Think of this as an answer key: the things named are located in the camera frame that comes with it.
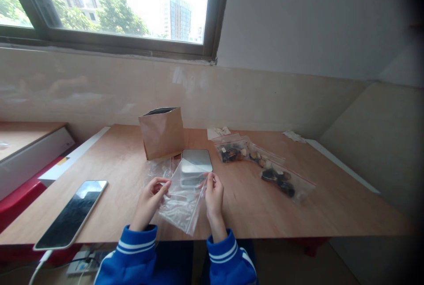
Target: white stripe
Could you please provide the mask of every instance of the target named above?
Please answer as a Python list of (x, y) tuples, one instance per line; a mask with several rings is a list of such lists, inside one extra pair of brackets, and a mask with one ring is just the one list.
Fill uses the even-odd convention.
[(226, 252), (226, 253), (224, 253), (222, 255), (212, 255), (212, 254), (209, 254), (209, 257), (211, 259), (223, 259), (223, 258), (227, 257), (228, 255), (230, 255), (234, 251), (234, 249), (236, 247), (237, 247), (237, 241), (234, 240), (234, 246), (231, 248), (231, 250), (229, 250), (228, 252)]
[(242, 257), (246, 260), (246, 261), (248, 261), (249, 263), (250, 263), (250, 265), (253, 267), (253, 270), (255, 271), (255, 275), (256, 275), (256, 269), (255, 269), (255, 266), (253, 265), (253, 263), (252, 263), (252, 260), (250, 259), (250, 257), (249, 257), (249, 255), (247, 254), (247, 251), (244, 249), (244, 248), (240, 248), (240, 250), (242, 250), (243, 251), (243, 255), (242, 255)]
[(115, 251), (110, 252), (108, 255), (106, 255), (106, 256), (103, 258), (102, 262), (100, 263), (100, 266), (98, 267), (97, 274), (96, 274), (96, 278), (94, 279), (94, 283), (93, 283), (93, 284), (95, 284), (95, 283), (96, 283), (96, 280), (97, 280), (98, 274), (100, 273), (100, 270), (102, 269), (102, 264), (103, 264), (103, 262), (105, 261), (105, 259), (110, 259), (110, 258), (114, 255), (114, 253), (115, 253)]
[(134, 251), (134, 252), (130, 252), (130, 251), (124, 251), (124, 250), (122, 250), (121, 248), (116, 248), (118, 251), (120, 251), (121, 253), (124, 253), (124, 254), (136, 254), (136, 253), (140, 253), (140, 252), (144, 252), (144, 251), (147, 251), (147, 250), (150, 250), (151, 248), (154, 248), (155, 247), (155, 245), (153, 244), (151, 247), (148, 247), (148, 248), (146, 248), (146, 249), (143, 249), (143, 250), (139, 250), (139, 251)]
[(132, 245), (132, 244), (124, 243), (121, 240), (119, 240), (118, 245), (121, 248), (124, 248), (124, 249), (127, 249), (127, 250), (136, 250), (136, 249), (139, 249), (139, 248), (145, 248), (149, 245), (152, 245), (155, 241), (156, 241), (156, 239), (154, 239), (152, 242), (149, 242), (149, 243)]
[(237, 253), (237, 250), (238, 250), (238, 249), (236, 249), (236, 250), (234, 251), (234, 253), (233, 253), (233, 255), (232, 255), (232, 256), (230, 256), (229, 258), (227, 258), (227, 259), (225, 259), (225, 260), (223, 260), (223, 261), (215, 261), (215, 260), (211, 259), (211, 262), (214, 262), (214, 263), (225, 263), (225, 262), (228, 262), (229, 260), (231, 260), (231, 259), (234, 257), (234, 255)]

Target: wooden table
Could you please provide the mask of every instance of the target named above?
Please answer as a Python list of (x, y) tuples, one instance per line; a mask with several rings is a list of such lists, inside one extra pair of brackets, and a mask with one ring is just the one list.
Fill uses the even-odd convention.
[(9, 144), (0, 149), (0, 162), (65, 125), (60, 122), (0, 122), (0, 141)]
[[(223, 213), (237, 238), (388, 236), (409, 234), (410, 222), (378, 196), (308, 144), (281, 132), (241, 131), (251, 140), (286, 157), (286, 166), (318, 187), (296, 206), (272, 184), (259, 178), (250, 161), (222, 164), (206, 130), (186, 129), (185, 146), (208, 149), (224, 187)], [(117, 242), (129, 224), (142, 190), (145, 154), (138, 126), (114, 125), (53, 183), (1, 235), (0, 244), (37, 242), (85, 180), (109, 186), (77, 238), (78, 243)], [(155, 216), (158, 240), (206, 239), (210, 227), (204, 200), (194, 237)]]

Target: power strip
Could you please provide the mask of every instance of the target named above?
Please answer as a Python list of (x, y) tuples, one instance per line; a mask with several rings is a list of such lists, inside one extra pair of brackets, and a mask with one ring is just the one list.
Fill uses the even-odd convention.
[(110, 253), (110, 251), (95, 251), (91, 253), (90, 255), (89, 253), (90, 251), (79, 251), (77, 254), (75, 254), (74, 260), (82, 259), (85, 257), (92, 257), (95, 260), (89, 260), (88, 262), (84, 260), (72, 262), (69, 265), (68, 270), (66, 271), (66, 274), (69, 274), (69, 275), (81, 274), (82, 272), (84, 272), (84, 270), (85, 270), (84, 274), (97, 272), (99, 265), (97, 264), (96, 260), (99, 263), (101, 263), (102, 260), (105, 258), (105, 256)]

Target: brown paper bag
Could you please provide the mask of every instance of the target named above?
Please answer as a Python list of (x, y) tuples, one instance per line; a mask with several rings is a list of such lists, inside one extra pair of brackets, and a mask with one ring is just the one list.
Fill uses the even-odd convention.
[(146, 158), (169, 158), (184, 149), (181, 108), (159, 108), (139, 116)]

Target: blue jacket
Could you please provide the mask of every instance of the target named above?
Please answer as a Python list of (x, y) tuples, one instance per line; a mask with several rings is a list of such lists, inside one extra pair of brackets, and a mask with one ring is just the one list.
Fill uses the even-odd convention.
[[(142, 232), (130, 231), (126, 226), (116, 250), (103, 259), (95, 285), (153, 284), (150, 280), (156, 262), (157, 231), (156, 225)], [(237, 245), (232, 230), (227, 232), (224, 241), (214, 244), (212, 236), (207, 240), (211, 284), (256, 284), (256, 271), (247, 252)]]

